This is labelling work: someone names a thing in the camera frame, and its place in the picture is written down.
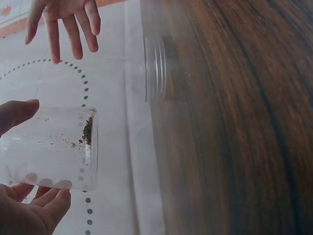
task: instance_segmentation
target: white fabric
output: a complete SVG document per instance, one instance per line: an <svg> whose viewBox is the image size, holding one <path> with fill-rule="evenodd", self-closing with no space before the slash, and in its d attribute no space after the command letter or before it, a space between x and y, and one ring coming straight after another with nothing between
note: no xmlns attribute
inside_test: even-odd
<svg viewBox="0 0 313 235"><path fill-rule="evenodd" d="M144 102L139 1L116 3L99 12L99 52L89 52L82 40L81 61L73 59L61 24L62 62L57 66L48 61L43 25L28 46L23 44L24 31L0 39L0 103L38 98L42 105L86 104L98 110L97 189L72 191L71 209L56 235L83 235L88 231L91 235L162 235L165 229L150 105Z"/></svg>

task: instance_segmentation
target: dotted pattern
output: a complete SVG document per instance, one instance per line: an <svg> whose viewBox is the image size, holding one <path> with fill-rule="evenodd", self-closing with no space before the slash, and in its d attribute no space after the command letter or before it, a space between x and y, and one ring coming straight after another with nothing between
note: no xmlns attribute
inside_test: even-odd
<svg viewBox="0 0 313 235"><path fill-rule="evenodd" d="M22 67L25 67L25 66L28 66L28 65L31 65L31 64L35 64L35 63L46 62L46 61L51 62L51 59L43 59L43 60L42 60L42 59L39 59L39 60L37 60L37 61L34 60L34 61L31 61L31 62L26 62L25 64L19 65L19 66L13 68L12 70L9 70L7 73L4 73L3 75L0 75L0 80L2 80L3 78L5 78L5 77L6 77L8 74L10 74L11 72L16 71L16 70L19 70L19 69L22 68ZM87 93L87 92L89 91L89 88L87 87L88 80L86 79L86 75L83 74L83 71L82 71L81 69L78 69L78 67L77 67L77 66L74 66L73 64L68 64L68 61L64 61L64 62L63 62L63 60L61 60L60 63L59 63L59 65L61 65L61 64L64 64L64 65L66 65L66 66L69 66L69 67L73 68L76 72L79 73L80 78L83 80L83 84L84 84L84 93ZM84 95L84 101L86 101L87 99L88 99L88 95ZM79 172L80 172L81 175L78 177L78 180L79 180L79 181L83 181L83 180L84 180L83 173L85 173L85 169L84 169L84 168L80 168L80 169L79 169ZM88 205L90 205L91 199L90 199L89 197L86 197L85 202L86 202ZM88 214L89 216L92 215L92 213L93 213L93 211L92 211L91 208L87 209L87 214ZM87 226L91 226L92 224L93 224L93 221L92 221L91 219L88 219L87 222L86 222L86 227L87 227ZM85 234L86 234L86 235L91 235L90 229L86 229L86 230L85 230Z"/></svg>

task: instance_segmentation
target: orange stripe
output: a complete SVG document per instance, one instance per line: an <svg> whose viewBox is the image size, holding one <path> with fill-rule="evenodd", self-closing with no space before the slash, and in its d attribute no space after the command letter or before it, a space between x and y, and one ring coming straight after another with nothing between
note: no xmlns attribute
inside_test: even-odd
<svg viewBox="0 0 313 235"><path fill-rule="evenodd" d="M117 3L117 2L122 2L125 0L96 0L97 6L98 7L102 7L102 6L106 6L106 5L110 5L113 3ZM11 23L3 28L0 29L0 38L6 37L7 35L10 35L12 33L16 33L18 31L21 31L23 29L26 28L26 21L27 18L23 18L19 21L16 21L14 23Z"/></svg>

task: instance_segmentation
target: dirt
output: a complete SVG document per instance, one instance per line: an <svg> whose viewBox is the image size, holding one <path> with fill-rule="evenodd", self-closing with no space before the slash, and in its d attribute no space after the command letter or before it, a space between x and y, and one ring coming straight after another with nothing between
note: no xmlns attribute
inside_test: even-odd
<svg viewBox="0 0 313 235"><path fill-rule="evenodd" d="M83 140L88 145L91 145L92 121L92 117L89 117L83 130Z"/></svg>

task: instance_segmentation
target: wood grain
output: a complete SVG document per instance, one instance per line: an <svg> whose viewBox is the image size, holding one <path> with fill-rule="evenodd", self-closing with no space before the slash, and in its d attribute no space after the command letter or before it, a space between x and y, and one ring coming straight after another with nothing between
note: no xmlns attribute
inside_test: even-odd
<svg viewBox="0 0 313 235"><path fill-rule="evenodd" d="M145 0L167 234L313 234L313 1Z"/></svg>

